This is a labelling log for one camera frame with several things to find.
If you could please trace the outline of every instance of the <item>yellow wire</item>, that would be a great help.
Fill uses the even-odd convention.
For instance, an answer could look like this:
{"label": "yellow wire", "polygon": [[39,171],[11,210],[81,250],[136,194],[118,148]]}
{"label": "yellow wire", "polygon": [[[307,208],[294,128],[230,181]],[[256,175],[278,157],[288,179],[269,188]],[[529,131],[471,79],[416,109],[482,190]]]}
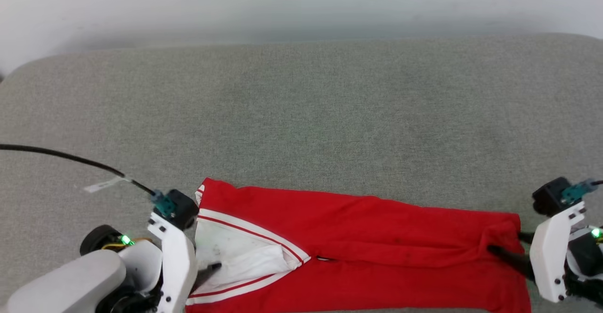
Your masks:
{"label": "yellow wire", "polygon": [[[137,242],[137,241],[142,241],[142,240],[147,240],[148,242],[153,242],[153,240],[149,239],[149,238],[138,238],[138,239],[132,239],[132,241]],[[115,248],[120,248],[123,249],[125,247],[127,247],[129,245],[125,245],[125,244],[106,244],[105,246],[103,246],[103,248],[101,249],[107,249],[110,247],[115,247]]]}

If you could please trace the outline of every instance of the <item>pant leg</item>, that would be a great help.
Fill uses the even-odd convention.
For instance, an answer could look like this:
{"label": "pant leg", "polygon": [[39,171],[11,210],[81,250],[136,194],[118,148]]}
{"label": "pant leg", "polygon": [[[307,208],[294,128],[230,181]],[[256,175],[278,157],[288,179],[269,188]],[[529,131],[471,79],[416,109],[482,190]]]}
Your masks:
{"label": "pant leg", "polygon": [[464,307],[530,313],[525,279],[479,261],[448,268],[409,268],[314,259],[269,287],[187,313],[294,313],[397,307]]}
{"label": "pant leg", "polygon": [[407,306],[530,311],[523,277],[484,253],[490,242],[522,251],[514,214],[312,191],[235,189],[213,180],[204,182],[202,207],[260,225],[310,255],[336,260],[310,261],[268,287],[189,307],[194,313],[230,312],[229,307],[251,313]]}
{"label": "pant leg", "polygon": [[[204,186],[202,208],[228,213],[286,236],[314,256],[398,265],[407,260],[413,266],[420,266],[422,258],[424,266],[437,266],[433,261],[442,258],[462,262],[479,255],[494,260],[485,251],[488,243],[523,253],[516,234],[521,229],[517,214],[424,208],[377,197],[318,191],[237,189],[210,179]],[[369,247],[375,244],[398,252],[374,257]],[[415,250],[420,258],[413,258]]]}

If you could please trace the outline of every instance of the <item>white cable tag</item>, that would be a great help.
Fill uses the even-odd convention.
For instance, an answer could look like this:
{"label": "white cable tag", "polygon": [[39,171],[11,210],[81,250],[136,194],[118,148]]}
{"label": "white cable tag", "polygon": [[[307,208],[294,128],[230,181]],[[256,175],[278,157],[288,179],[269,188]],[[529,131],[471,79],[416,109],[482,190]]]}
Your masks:
{"label": "white cable tag", "polygon": [[120,176],[115,176],[113,179],[111,179],[109,181],[105,181],[105,182],[93,184],[92,186],[84,187],[84,190],[87,191],[88,193],[94,193],[95,191],[99,191],[101,189],[111,187],[112,185],[114,185],[120,181],[127,181],[127,179],[122,178]]}

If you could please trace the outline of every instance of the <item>teal connector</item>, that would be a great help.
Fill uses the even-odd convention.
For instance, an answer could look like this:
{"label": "teal connector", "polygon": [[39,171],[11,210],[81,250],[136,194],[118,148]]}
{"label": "teal connector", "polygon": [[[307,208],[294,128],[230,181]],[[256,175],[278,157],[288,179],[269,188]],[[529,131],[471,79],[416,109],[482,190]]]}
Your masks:
{"label": "teal connector", "polygon": [[155,204],[155,208],[159,210],[164,218],[169,218],[175,213],[176,204],[174,201],[166,197],[160,190],[154,190],[155,195],[149,195],[151,202]]}
{"label": "teal connector", "polygon": [[576,203],[580,199],[582,199],[584,195],[592,193],[593,191],[597,190],[597,188],[599,188],[599,186],[594,184],[593,179],[588,179],[586,181],[580,182],[579,184],[575,184],[571,187],[565,188],[562,191],[562,203]]}

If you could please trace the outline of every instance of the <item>white stripe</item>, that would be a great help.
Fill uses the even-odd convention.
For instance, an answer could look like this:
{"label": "white stripe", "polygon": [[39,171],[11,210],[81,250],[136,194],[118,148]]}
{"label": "white stripe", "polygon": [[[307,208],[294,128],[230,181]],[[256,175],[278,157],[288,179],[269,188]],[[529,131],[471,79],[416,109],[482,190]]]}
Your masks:
{"label": "white stripe", "polygon": [[228,291],[228,292],[224,292],[224,293],[220,293],[220,294],[214,294],[213,296],[188,298],[187,305],[189,306],[189,305],[196,305],[196,304],[208,304],[211,302],[217,302],[220,300],[239,296],[241,294],[245,294],[248,292],[253,292],[257,289],[270,285],[271,283],[277,281],[278,279],[286,276],[289,273],[290,272],[277,273],[271,277],[267,277],[267,278],[263,279],[262,281],[252,283],[251,285],[239,287],[239,288],[233,289],[232,291]]}
{"label": "white stripe", "polygon": [[308,255],[308,253],[304,252],[301,248],[292,244],[289,240],[287,240],[285,238],[281,238],[277,234],[274,234],[271,231],[263,229],[262,227],[254,225],[253,223],[250,223],[248,221],[245,221],[245,220],[242,220],[239,218],[235,218],[232,215],[215,212],[213,210],[209,210],[209,209],[205,209],[205,208],[202,208],[199,211],[199,215],[205,216],[207,218],[217,219],[222,222],[230,223],[231,225],[234,225],[236,227],[241,227],[242,229],[246,229],[248,231],[252,231],[254,233],[257,233],[257,234],[260,234],[267,238],[270,238],[272,240],[275,240],[276,242],[280,243],[281,245],[287,246],[288,248],[290,248],[294,253],[296,253],[296,255],[298,255],[300,257],[300,259],[302,259],[302,262],[306,262],[310,259],[310,256]]}

